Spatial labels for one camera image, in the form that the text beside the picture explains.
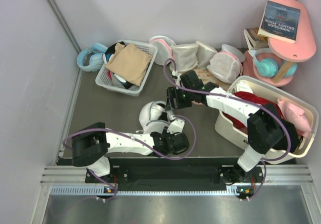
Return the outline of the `white mesh laundry bag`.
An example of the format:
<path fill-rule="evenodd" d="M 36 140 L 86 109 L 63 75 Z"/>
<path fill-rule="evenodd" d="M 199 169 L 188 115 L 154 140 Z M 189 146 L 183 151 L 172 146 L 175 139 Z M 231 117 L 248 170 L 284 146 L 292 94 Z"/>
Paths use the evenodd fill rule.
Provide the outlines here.
<path fill-rule="evenodd" d="M 165 101 L 152 101 L 141 109 L 138 120 L 144 134 L 152 132 L 161 134 L 164 127 L 169 127 L 174 112 L 165 111 L 165 107 Z"/>

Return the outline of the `white satin bra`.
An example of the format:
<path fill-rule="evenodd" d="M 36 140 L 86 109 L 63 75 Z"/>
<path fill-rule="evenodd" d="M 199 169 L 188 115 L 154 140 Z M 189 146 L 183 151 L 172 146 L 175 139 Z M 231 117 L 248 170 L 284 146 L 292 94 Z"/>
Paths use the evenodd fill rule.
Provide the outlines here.
<path fill-rule="evenodd" d="M 146 104 L 140 113 L 140 121 L 143 125 L 149 121 L 158 120 L 163 114 L 165 104 L 163 102 L 150 102 Z"/>

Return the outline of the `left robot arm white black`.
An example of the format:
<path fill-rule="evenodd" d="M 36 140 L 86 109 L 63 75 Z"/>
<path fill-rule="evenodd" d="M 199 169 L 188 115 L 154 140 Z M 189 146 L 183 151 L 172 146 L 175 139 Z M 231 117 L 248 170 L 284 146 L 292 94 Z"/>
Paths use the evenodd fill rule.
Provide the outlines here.
<path fill-rule="evenodd" d="M 114 171 L 107 153 L 134 153 L 142 156 L 179 155 L 190 147 L 183 133 L 185 121 L 176 119 L 147 122 L 142 133 L 121 133 L 108 130 L 105 123 L 92 124 L 71 138 L 72 165 L 86 167 L 103 182 L 113 178 Z"/>

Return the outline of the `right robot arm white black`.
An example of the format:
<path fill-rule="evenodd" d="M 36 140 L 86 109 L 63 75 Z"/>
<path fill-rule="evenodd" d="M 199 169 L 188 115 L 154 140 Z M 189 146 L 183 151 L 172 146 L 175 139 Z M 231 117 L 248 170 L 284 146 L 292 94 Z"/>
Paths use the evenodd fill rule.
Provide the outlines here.
<path fill-rule="evenodd" d="M 237 180 L 247 181 L 256 165 L 281 140 L 287 141 L 286 150 L 290 151 L 289 132 L 274 105 L 261 106 L 227 93 L 212 82 L 203 84 L 193 70 L 183 74 L 172 71 L 172 78 L 172 87 L 167 89 L 166 110 L 191 107 L 193 102 L 200 103 L 226 113 L 247 128 L 248 145 L 234 169 Z"/>

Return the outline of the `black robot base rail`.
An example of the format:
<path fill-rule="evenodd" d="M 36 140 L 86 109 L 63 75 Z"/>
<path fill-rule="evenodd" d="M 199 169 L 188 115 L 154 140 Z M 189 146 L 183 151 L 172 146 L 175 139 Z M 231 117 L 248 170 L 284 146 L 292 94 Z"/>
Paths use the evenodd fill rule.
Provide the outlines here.
<path fill-rule="evenodd" d="M 259 185 L 263 171 L 245 173 L 236 157 L 187 157 L 173 161 L 156 157 L 111 158 L 111 174 L 103 180 L 120 191 L 210 191 L 227 185 Z"/>

